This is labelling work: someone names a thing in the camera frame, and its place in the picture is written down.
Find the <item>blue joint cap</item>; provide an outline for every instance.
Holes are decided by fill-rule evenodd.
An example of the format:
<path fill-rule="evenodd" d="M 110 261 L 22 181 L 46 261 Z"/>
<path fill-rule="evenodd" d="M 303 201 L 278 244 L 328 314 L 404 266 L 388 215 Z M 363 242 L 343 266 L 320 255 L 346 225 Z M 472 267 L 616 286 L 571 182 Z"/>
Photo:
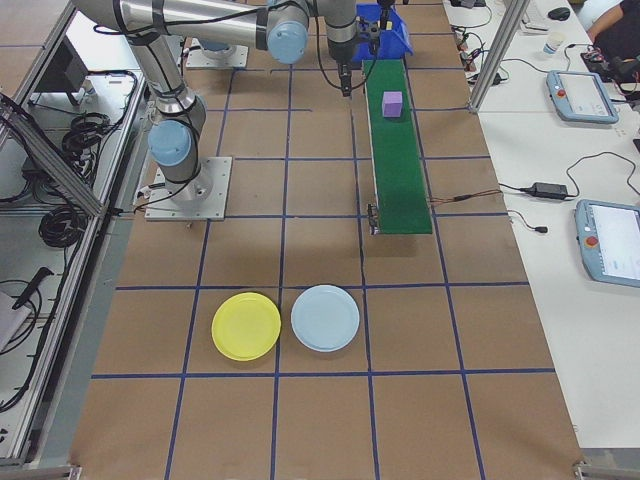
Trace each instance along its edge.
<path fill-rule="evenodd" d="M 269 32 L 267 47 L 280 63 L 296 63 L 304 55 L 308 38 L 307 29 L 300 22 L 282 22 Z"/>
<path fill-rule="evenodd" d="M 193 140 L 187 126 L 175 120 L 165 120 L 151 128 L 147 142 L 151 154 L 161 166 L 175 167 L 187 158 Z"/>

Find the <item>computer mouse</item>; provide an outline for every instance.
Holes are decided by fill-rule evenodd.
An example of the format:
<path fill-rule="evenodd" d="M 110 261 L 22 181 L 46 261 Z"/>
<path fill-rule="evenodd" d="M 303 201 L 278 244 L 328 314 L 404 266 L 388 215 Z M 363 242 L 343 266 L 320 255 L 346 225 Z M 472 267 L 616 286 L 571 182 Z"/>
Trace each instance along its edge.
<path fill-rule="evenodd" d="M 569 18 L 569 15 L 571 15 L 571 10 L 569 10 L 567 7 L 554 8 L 549 13 L 547 13 L 547 17 L 549 17 L 551 20 L 560 20 L 561 22 L 564 22 L 567 18 Z"/>

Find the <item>paper cup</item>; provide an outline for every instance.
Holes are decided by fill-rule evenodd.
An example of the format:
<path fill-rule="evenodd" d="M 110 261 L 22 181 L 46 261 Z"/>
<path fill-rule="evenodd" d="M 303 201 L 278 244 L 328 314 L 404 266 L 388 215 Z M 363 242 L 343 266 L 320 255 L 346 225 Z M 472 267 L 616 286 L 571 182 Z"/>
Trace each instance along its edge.
<path fill-rule="evenodd" d="M 549 35 L 547 35 L 547 41 L 544 44 L 542 51 L 549 55 L 553 55 L 558 51 L 558 48 L 560 47 L 560 45 L 562 45 L 562 42 L 564 42 L 564 38 L 565 38 L 564 33 L 560 33 L 560 32 L 549 33 Z"/>

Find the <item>purple cube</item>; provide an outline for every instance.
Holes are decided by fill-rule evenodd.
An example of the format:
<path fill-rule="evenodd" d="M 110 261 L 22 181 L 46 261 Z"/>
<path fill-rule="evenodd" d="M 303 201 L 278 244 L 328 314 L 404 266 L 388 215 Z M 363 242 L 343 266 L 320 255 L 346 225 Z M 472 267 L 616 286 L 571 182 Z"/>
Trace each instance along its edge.
<path fill-rule="evenodd" d="M 384 92 L 382 95 L 382 116 L 397 118 L 402 114 L 402 92 Z"/>

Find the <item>blue bin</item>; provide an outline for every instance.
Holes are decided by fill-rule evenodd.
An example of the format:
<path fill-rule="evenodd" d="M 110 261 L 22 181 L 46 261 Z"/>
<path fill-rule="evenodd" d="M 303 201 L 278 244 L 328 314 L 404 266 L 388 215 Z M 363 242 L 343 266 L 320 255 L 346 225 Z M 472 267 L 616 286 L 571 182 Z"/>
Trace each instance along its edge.
<path fill-rule="evenodd" d="M 377 3 L 358 4 L 358 15 L 370 22 L 376 22 L 380 19 L 380 6 Z M 391 30 L 383 30 L 380 32 L 380 48 L 378 51 L 379 60 L 392 60 L 404 57 L 409 52 L 413 55 L 411 40 L 407 27 L 396 13 L 394 9 L 389 14 L 391 22 Z M 373 60 L 373 55 L 369 53 L 369 44 L 362 43 L 358 47 L 358 52 L 353 57 L 354 62 L 362 60 Z"/>

